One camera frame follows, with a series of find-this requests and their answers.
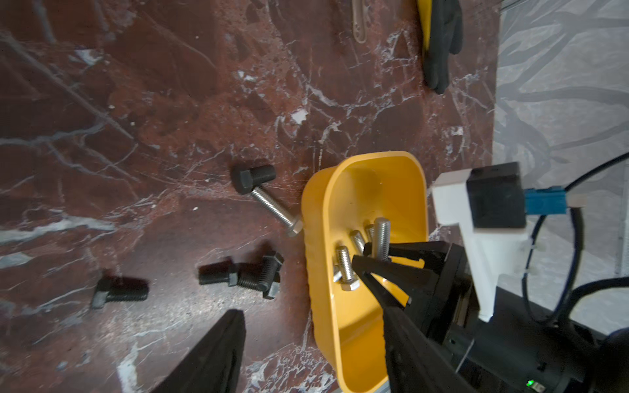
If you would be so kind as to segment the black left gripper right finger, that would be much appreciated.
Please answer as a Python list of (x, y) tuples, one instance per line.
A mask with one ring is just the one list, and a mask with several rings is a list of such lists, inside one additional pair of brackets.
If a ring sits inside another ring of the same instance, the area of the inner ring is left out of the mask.
[(383, 321), (391, 392), (474, 391), (401, 308), (384, 306)]

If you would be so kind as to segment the yellow plastic storage tray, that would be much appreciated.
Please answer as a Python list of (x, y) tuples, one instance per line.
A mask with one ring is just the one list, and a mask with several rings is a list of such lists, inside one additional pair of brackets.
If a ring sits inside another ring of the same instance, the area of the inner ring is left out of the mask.
[(381, 273), (387, 264), (361, 255), (353, 231), (391, 223), (391, 242), (429, 239), (427, 184), (409, 152), (350, 157), (315, 173), (301, 197), (314, 337), (345, 392), (375, 392), (388, 382), (378, 290), (404, 305), (409, 296)]

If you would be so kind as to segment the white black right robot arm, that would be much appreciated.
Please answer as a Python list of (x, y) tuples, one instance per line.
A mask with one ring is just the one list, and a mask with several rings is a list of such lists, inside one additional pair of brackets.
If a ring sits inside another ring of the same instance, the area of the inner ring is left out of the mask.
[(397, 243), (390, 252), (385, 261), (355, 255), (352, 267), (383, 308), (392, 391), (627, 391), (627, 329), (604, 335), (566, 312), (544, 326), (503, 289), (483, 322), (463, 247)]

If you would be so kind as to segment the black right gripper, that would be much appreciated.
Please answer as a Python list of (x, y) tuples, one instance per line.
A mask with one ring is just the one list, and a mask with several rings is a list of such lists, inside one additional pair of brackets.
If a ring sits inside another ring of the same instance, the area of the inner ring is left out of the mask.
[(485, 324), (465, 273), (463, 247), (448, 242), (391, 243), (388, 255), (424, 262), (424, 269), (355, 255), (352, 268), (383, 309), (423, 308), (412, 319), (448, 363), (463, 360), (489, 373), (521, 372), (521, 301), (498, 289), (497, 313)]

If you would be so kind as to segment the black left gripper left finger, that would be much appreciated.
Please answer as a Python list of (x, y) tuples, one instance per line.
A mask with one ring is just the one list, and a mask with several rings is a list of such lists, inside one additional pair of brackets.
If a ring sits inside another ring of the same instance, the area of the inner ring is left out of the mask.
[(244, 312), (228, 310), (155, 392), (235, 392), (246, 340)]

